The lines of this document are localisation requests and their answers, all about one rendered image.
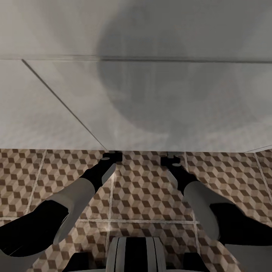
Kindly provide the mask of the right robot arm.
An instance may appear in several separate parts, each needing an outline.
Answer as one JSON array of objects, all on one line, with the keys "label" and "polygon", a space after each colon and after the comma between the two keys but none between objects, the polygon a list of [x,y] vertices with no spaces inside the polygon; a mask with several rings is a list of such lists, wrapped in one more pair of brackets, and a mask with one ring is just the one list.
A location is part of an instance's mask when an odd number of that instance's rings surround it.
[{"label": "right robot arm", "polygon": [[182,192],[211,240],[220,241],[247,272],[272,272],[272,227],[247,217],[228,198],[219,195],[183,169],[182,151],[161,157],[167,176]]}]

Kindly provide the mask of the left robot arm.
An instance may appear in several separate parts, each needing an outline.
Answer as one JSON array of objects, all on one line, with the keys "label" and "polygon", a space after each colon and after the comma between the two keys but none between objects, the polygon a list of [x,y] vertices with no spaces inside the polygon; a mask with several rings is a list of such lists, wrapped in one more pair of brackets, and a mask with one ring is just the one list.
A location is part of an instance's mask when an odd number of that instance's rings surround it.
[{"label": "left robot arm", "polygon": [[26,272],[50,245],[63,241],[121,161],[122,153],[104,153],[98,164],[31,213],[0,226],[0,272]]}]

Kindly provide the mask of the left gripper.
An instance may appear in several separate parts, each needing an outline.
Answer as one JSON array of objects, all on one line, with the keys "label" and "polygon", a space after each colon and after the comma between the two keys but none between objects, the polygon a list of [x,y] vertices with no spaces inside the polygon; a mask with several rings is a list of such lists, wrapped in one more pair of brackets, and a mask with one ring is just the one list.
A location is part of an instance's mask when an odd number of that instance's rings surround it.
[{"label": "left gripper", "polygon": [[122,153],[104,153],[103,157],[105,156],[113,156],[116,162],[121,162],[122,161]]}]

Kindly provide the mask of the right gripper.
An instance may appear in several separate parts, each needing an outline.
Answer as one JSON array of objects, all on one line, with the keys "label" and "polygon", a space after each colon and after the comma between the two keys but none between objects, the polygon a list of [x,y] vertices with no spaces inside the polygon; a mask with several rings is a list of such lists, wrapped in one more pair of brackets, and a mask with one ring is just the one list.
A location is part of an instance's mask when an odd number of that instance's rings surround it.
[{"label": "right gripper", "polygon": [[161,166],[167,166],[170,161],[176,161],[176,162],[179,163],[180,162],[180,158],[179,157],[174,157],[174,158],[161,157]]}]

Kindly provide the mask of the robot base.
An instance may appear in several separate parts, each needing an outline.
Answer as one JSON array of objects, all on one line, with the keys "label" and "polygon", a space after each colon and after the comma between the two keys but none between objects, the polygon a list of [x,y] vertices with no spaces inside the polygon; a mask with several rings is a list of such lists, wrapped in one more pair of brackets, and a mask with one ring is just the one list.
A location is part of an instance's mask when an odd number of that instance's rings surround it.
[{"label": "robot base", "polygon": [[[92,270],[88,267],[88,253],[74,253],[62,272],[106,272],[106,266],[99,266],[98,269]],[[210,272],[198,253],[184,253],[183,267],[184,270],[180,270],[174,269],[173,266],[166,266],[166,272]]]}]

